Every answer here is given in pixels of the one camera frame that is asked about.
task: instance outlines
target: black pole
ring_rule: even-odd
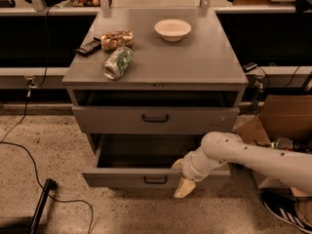
[[[36,208],[36,212],[32,218],[28,234],[36,233],[42,212],[46,206],[46,202],[47,202],[47,198],[49,196],[49,192],[51,189],[54,189],[56,187],[56,185],[57,185],[57,183],[54,180],[52,180],[51,178],[46,179],[46,183],[45,183],[44,189],[41,193],[41,197],[39,199],[39,202],[38,202],[38,205]]]

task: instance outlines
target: white bowl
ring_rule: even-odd
[[[166,41],[176,42],[187,35],[192,27],[181,19],[164,19],[158,21],[154,28]]]

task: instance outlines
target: cardboard box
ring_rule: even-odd
[[[269,96],[259,115],[238,128],[236,134],[246,144],[269,145],[279,137],[311,144],[312,97]],[[278,179],[257,172],[253,172],[253,176],[258,188],[288,188]],[[301,195],[301,192],[294,188],[292,192]]]

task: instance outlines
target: drawer handle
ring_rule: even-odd
[[[148,123],[165,123],[165,122],[168,122],[169,115],[166,114],[165,117],[148,117],[145,114],[143,114],[142,120],[143,122],[148,122]]]
[[[167,183],[167,176],[164,177],[164,181],[151,181],[151,180],[148,180],[148,178],[146,176],[144,176],[144,183],[147,183],[147,184],[165,184]]]

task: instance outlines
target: open drawer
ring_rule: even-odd
[[[238,108],[74,106],[83,133],[201,135],[231,132]]]
[[[83,172],[90,187],[177,188],[182,176],[171,165],[200,145],[202,136],[102,135],[94,167]],[[198,183],[221,188],[230,176],[225,165]]]

